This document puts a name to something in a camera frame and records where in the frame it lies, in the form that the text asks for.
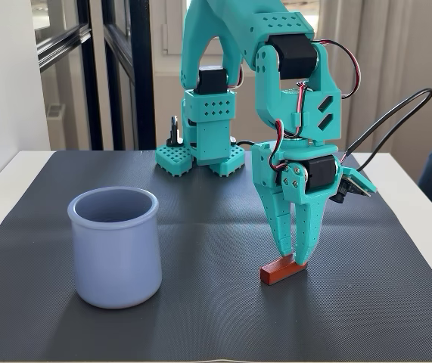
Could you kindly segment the teal gripper black servo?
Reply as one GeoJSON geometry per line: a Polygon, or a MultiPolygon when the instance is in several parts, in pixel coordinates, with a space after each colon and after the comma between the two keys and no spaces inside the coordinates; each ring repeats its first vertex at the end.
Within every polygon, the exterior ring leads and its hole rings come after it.
{"type": "Polygon", "coordinates": [[[323,141],[283,140],[251,147],[253,183],[281,256],[305,264],[317,243],[325,204],[338,177],[338,147],[323,141]],[[291,203],[295,210],[295,244],[291,237],[291,203]]]}

